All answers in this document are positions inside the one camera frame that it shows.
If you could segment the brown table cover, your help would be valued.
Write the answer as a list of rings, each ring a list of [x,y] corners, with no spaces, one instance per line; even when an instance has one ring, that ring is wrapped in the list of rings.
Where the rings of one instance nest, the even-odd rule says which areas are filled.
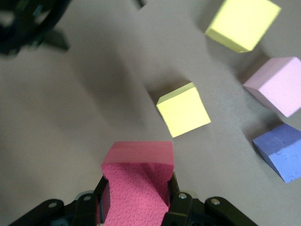
[[[228,199],[259,226],[301,226],[301,179],[285,183],[253,145],[287,118],[243,83],[272,57],[301,59],[301,0],[256,48],[205,35],[223,0],[73,0],[58,24],[70,50],[0,56],[0,226],[56,198],[93,190],[116,141],[171,141],[182,190]],[[211,123],[172,137],[156,104],[194,83]]]

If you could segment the yellow foam cube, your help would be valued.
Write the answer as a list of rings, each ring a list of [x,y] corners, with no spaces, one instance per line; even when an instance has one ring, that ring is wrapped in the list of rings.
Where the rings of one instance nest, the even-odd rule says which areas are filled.
[[[199,92],[192,82],[161,96],[156,107],[172,137],[211,123]]]
[[[270,0],[224,0],[205,34],[237,53],[250,52],[280,11]]]

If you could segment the purple foam cube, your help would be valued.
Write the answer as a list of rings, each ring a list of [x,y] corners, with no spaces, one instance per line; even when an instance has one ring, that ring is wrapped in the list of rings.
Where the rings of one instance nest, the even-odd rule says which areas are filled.
[[[288,124],[253,139],[264,161],[282,178],[290,183],[301,178],[301,131]]]

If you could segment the red foam cube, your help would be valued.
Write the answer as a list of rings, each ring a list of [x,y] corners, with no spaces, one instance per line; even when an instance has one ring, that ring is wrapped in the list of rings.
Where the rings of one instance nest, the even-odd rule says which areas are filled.
[[[172,142],[115,142],[101,168],[110,193],[104,226],[161,226],[170,204]]]

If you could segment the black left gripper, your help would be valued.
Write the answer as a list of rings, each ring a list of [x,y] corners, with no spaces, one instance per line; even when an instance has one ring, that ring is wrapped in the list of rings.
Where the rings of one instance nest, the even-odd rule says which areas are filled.
[[[25,47],[45,44],[63,51],[70,46],[56,24],[71,0],[0,0],[0,12],[11,12],[10,25],[0,24],[0,54],[16,56]]]

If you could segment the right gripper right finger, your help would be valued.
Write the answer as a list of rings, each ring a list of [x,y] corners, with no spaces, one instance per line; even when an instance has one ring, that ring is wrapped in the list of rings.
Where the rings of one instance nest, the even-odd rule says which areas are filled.
[[[214,196],[201,202],[179,189],[176,174],[168,181],[170,206],[164,226],[258,226],[225,198]]]

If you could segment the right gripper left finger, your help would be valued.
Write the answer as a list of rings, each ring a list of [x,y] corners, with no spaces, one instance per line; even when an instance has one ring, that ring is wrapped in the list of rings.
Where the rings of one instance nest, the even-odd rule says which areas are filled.
[[[102,177],[95,190],[84,192],[71,203],[46,200],[9,226],[101,226],[109,208],[109,182]]]

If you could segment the pink foam cube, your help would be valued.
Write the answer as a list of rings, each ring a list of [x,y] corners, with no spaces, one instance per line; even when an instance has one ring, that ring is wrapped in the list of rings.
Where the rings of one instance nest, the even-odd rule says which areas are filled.
[[[301,109],[301,60],[271,58],[243,86],[263,106],[289,118]]]

